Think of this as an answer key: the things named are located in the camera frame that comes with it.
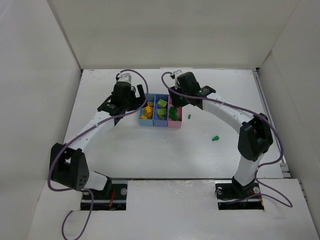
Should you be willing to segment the yellow curved studded brick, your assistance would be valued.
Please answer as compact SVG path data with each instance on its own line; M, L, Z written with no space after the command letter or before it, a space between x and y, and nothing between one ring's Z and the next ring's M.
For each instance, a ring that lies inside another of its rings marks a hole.
M153 112L153 110L154 110L154 103L148 102L147 106L144 108L144 113L145 112Z

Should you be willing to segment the yellow butterfly round brick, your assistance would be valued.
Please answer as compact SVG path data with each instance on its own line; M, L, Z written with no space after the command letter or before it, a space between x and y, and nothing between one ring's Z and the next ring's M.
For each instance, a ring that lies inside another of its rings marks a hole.
M153 118L153 112L145 112L144 115L147 117L147 119L152 119Z

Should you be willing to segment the dark green plate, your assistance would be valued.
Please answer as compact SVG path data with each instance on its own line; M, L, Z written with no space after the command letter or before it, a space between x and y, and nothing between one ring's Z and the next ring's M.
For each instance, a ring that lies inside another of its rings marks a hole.
M170 113L168 116L172 121L180 121L181 117L177 113Z

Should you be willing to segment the pale green curved brick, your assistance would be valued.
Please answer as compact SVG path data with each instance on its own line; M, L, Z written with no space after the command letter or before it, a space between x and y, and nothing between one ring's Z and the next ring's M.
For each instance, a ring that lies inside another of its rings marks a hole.
M167 109L166 108L159 108L157 109L157 114L159 117L166 116L167 115Z

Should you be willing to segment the dark green slope brick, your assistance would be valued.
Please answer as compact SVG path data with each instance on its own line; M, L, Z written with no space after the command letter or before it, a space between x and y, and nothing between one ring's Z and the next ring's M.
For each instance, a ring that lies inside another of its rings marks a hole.
M212 138L212 141L218 141L220 139L220 137L218 136L218 135L216 135L216 136L214 136L213 138Z

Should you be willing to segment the dark green 2x2 brick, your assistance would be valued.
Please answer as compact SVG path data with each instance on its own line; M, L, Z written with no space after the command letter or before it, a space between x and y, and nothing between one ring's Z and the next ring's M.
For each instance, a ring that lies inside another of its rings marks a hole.
M175 108L175 107L173 107L173 106L170 107L170 109L169 109L169 113L170 113L170 114L176 115L177 112L178 112L178 109L177 109L177 108Z

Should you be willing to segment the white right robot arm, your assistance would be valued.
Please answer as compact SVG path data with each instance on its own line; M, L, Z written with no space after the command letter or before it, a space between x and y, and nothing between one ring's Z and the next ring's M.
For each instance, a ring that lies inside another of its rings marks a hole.
M241 157L233 181L243 188L251 185L262 157L274 142L268 118L263 113L226 102L208 85L201 87L190 71L177 70L168 75L174 80L174 86L168 88L174 107L198 107L236 131L237 149Z

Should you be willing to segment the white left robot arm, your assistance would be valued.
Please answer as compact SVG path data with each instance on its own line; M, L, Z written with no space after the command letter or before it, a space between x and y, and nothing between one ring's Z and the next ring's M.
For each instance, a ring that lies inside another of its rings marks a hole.
M66 191L106 191L110 178L91 171L86 155L123 117L134 114L147 105L147 92L141 84L132 86L130 80L118 80L111 95L97 108L85 127L69 142L52 146L48 187L53 190L51 182L56 182L63 185Z

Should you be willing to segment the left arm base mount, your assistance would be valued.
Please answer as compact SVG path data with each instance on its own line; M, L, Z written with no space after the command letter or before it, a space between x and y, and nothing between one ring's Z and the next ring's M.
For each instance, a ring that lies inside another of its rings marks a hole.
M103 190L93 193L93 211L125 211L127 207L128 180L109 179Z

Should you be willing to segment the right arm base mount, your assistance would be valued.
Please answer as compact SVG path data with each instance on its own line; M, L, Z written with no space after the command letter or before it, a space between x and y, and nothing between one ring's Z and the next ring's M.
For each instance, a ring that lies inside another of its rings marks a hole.
M260 186L255 180L248 185L240 185L234 178L231 182L215 183L214 194L219 210L264 210Z

